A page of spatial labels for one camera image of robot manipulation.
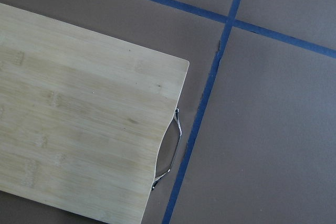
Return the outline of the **bamboo cutting board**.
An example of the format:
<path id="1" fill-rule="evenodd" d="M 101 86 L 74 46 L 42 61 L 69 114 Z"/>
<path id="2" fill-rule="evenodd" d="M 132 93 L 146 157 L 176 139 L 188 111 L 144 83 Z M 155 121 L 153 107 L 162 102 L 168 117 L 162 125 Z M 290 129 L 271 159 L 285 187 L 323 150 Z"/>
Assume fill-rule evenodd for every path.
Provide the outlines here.
<path id="1" fill-rule="evenodd" d="M 1 5 L 1 190 L 140 223 L 189 62 Z"/>

